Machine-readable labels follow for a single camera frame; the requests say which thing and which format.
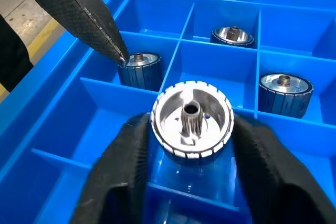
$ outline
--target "concrete floor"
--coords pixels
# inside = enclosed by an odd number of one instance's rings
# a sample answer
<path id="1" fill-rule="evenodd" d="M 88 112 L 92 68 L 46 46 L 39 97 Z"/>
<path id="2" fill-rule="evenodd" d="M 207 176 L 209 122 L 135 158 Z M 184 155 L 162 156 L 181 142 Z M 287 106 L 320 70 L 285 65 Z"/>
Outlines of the concrete floor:
<path id="1" fill-rule="evenodd" d="M 0 14 L 20 36 L 34 65 L 65 31 L 35 0 L 0 0 Z M 0 102 L 7 95 L 0 84 Z"/>

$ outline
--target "blue plastic wall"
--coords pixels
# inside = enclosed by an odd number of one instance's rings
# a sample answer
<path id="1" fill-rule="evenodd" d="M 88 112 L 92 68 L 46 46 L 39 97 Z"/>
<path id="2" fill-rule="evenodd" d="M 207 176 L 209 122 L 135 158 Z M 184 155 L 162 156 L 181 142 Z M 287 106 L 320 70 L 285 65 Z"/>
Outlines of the blue plastic wall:
<path id="1" fill-rule="evenodd" d="M 336 0 L 104 1 L 130 53 L 162 57 L 160 92 L 189 80 L 218 87 L 235 113 L 271 126 L 336 205 Z M 230 25 L 253 34 L 252 48 L 209 42 Z M 268 72 L 314 84 L 302 119 L 257 110 Z M 0 223 L 67 223 L 92 164 L 158 94 L 121 86 L 112 61 L 66 33 L 0 105 Z M 232 140 L 209 173 L 176 165 L 153 136 L 150 154 L 144 223 L 251 223 Z"/>

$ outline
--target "blue plastic bin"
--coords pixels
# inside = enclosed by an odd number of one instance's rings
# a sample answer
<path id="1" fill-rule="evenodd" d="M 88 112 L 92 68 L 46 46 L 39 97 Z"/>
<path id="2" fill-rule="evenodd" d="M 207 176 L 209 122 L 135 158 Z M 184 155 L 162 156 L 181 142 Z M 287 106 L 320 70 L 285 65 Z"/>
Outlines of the blue plastic bin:
<path id="1" fill-rule="evenodd" d="M 336 0 L 104 1 L 131 53 L 162 57 L 160 91 L 187 80 L 217 86 L 236 113 L 270 125 L 336 204 Z M 253 34 L 253 48 L 209 42 L 230 25 Z M 303 119 L 257 110 L 268 72 L 314 84 Z M 121 86 L 112 61 L 65 33 L 0 105 L 0 223 L 67 223 L 94 161 L 157 95 Z M 202 194 L 176 179 L 160 147 L 154 154 L 144 223 L 251 222 L 230 141 L 213 166 L 216 187 Z"/>

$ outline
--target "yellow floor line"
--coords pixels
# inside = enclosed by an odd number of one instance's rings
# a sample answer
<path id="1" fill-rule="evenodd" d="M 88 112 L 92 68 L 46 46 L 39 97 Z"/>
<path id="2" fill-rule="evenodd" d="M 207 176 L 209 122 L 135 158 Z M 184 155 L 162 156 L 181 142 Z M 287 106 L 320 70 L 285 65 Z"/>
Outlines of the yellow floor line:
<path id="1" fill-rule="evenodd" d="M 58 23 L 53 18 L 49 21 L 49 23 L 41 30 L 41 32 L 35 37 L 35 39 L 30 43 L 27 47 L 29 57 L 31 62 L 37 62 L 39 59 L 35 59 L 36 53 L 42 47 L 42 45 L 46 42 L 49 36 L 53 33 L 53 31 L 57 28 Z M 8 95 L 7 90 L 0 84 L 0 103 L 6 98 Z"/>

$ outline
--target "metal cylinder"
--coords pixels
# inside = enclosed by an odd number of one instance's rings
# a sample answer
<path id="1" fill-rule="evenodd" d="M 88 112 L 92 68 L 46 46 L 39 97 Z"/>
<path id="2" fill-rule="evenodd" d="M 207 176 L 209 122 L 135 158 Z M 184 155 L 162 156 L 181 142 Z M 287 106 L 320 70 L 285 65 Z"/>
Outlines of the metal cylinder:
<path id="1" fill-rule="evenodd" d="M 308 108 L 314 86 L 301 77 L 269 73 L 259 80 L 259 111 L 302 118 Z"/>
<path id="2" fill-rule="evenodd" d="M 118 74 L 122 85 L 158 91 L 162 83 L 161 57 L 133 54 L 126 66 L 118 65 Z"/>
<path id="3" fill-rule="evenodd" d="M 159 143 L 177 157 L 197 159 L 217 153 L 231 136 L 234 114 L 217 88 L 181 82 L 158 96 L 151 115 Z"/>
<path id="4" fill-rule="evenodd" d="M 237 26 L 216 28 L 212 31 L 211 42 L 241 47 L 250 47 L 254 38 Z"/>

